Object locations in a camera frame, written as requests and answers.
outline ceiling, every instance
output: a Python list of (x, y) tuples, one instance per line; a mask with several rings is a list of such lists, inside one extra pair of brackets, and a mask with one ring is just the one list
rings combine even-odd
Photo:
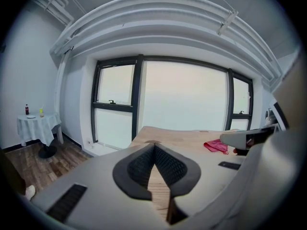
[[(84, 14), (71, 1), (66, 10), (77, 20)], [(89, 12), (112, 0), (77, 0)], [(235, 9), (268, 44), (276, 58), (291, 54), (299, 39), (282, 7), (275, 0), (209, 0), (227, 9)]]

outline round table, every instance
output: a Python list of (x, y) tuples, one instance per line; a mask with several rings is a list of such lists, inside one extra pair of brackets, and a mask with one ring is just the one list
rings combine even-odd
[(44, 114), (44, 117), (40, 117), (39, 113), (19, 115), (17, 117), (17, 131), (22, 146), (26, 146), (26, 141), (39, 139), (44, 144), (38, 152), (39, 157), (43, 159), (52, 157), (57, 152), (56, 147), (50, 146), (54, 139), (52, 129), (59, 124), (61, 124), (61, 120), (56, 113)]

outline white tablecloth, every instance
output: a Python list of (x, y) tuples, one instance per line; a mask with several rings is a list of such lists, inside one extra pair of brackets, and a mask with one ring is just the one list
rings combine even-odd
[(17, 131), (21, 139), (22, 146), (29, 140), (39, 139), (47, 146), (53, 140), (52, 129), (61, 123), (58, 114), (44, 114), (40, 117), (39, 114), (34, 115), (35, 118), (27, 118), (27, 115), (19, 115), (17, 118)]

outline pink cloth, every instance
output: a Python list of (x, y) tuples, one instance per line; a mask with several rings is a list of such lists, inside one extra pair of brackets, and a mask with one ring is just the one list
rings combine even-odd
[(212, 152), (221, 151), (223, 154), (228, 154), (227, 145), (223, 144), (220, 139), (207, 141), (203, 145), (209, 151), (212, 151)]

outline baseboard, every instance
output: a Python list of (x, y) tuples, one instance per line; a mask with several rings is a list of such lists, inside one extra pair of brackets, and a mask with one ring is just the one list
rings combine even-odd
[[(31, 140), (31, 141), (27, 141), (26, 143), (25, 143), (25, 147), (27, 147), (27, 146), (31, 146), (31, 145), (34, 145), (34, 144), (36, 144), (36, 143), (38, 143), (38, 142), (40, 142), (40, 140)], [(15, 151), (15, 150), (18, 150), (18, 149), (20, 149), (20, 148), (25, 148), (24, 146), (22, 146), (21, 144), (17, 144), (17, 145), (15, 145), (15, 146), (11, 146), (11, 147), (8, 147), (8, 148), (4, 148), (4, 149), (2, 149), (2, 151), (4, 152), (4, 153), (7, 153), (7, 152), (10, 152), (10, 151)]]
[(71, 139), (71, 138), (70, 138), (68, 135), (66, 135), (65, 133), (62, 132), (62, 134), (63, 134), (63, 136), (65, 136), (68, 140), (70, 140), (73, 144), (75, 144), (76, 146), (78, 146), (79, 148), (82, 149), (82, 146), (81, 146), (78, 142), (76, 142), (75, 140)]
[[(78, 146), (79, 148), (82, 149), (82, 146), (81, 146), (78, 142), (74, 141), (73, 139), (71, 139), (68, 135), (64, 134), (63, 132), (62, 132), (62, 134), (63, 134), (63, 136), (65, 136), (68, 140), (70, 140), (73, 144), (75, 144), (76, 146)], [(38, 142), (40, 142), (40, 140), (38, 140), (38, 139), (37, 139), (37, 140), (27, 141), (27, 142), (25, 143), (25, 147), (34, 145), (34, 144), (36, 144), (36, 143), (38, 143)], [(25, 148), (25, 147), (22, 146), (21, 144), (17, 144), (17, 145), (15, 145), (15, 146), (11, 146), (11, 147), (8, 147), (8, 148), (4, 148), (4, 149), (2, 149), (2, 151), (3, 151), (4, 153), (7, 153), (7, 152), (10, 152), (10, 151), (15, 151), (15, 150), (18, 150), (18, 149), (20, 149), (20, 148)]]

